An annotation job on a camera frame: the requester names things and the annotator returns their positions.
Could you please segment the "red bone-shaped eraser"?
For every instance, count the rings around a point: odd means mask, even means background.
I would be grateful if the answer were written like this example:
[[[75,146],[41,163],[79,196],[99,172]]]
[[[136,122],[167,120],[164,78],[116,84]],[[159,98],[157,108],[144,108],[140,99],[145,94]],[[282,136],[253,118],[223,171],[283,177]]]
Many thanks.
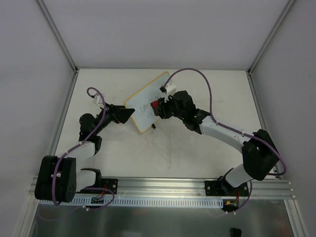
[[[159,107],[159,101],[155,100],[151,103],[151,107],[153,110],[157,109]]]

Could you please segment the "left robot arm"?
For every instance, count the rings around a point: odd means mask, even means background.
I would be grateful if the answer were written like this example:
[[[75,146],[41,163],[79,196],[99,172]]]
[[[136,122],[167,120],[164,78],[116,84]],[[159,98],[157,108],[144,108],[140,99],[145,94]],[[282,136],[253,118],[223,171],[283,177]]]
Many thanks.
[[[99,133],[110,123],[124,124],[135,109],[106,104],[105,109],[93,116],[86,113],[79,119],[79,141],[59,156],[45,156],[40,165],[35,186],[35,198],[54,203],[71,202],[75,193],[102,192],[105,185],[101,171],[86,168],[85,163],[96,155],[102,145]]]

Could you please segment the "yellow framed whiteboard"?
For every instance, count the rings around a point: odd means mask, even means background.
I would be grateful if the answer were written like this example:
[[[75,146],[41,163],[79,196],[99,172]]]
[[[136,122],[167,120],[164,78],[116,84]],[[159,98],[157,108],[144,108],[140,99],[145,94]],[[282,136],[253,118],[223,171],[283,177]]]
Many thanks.
[[[163,72],[125,100],[124,106],[128,109],[135,110],[131,118],[140,133],[146,132],[152,127],[152,124],[159,120],[159,117],[154,114],[151,103],[164,97],[160,88],[164,85],[169,76],[169,72]]]

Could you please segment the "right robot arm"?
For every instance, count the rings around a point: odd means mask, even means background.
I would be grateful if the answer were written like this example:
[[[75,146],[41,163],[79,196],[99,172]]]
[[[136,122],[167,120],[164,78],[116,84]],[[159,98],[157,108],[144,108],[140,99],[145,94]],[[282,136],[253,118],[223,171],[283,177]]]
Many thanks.
[[[241,153],[242,163],[221,176],[214,185],[213,188],[218,192],[230,196],[242,184],[264,180],[281,160],[267,131],[259,129],[248,134],[214,121],[211,113],[196,108],[186,91],[178,91],[167,100],[159,98],[151,103],[151,107],[161,119],[176,117],[188,130],[216,138]]]

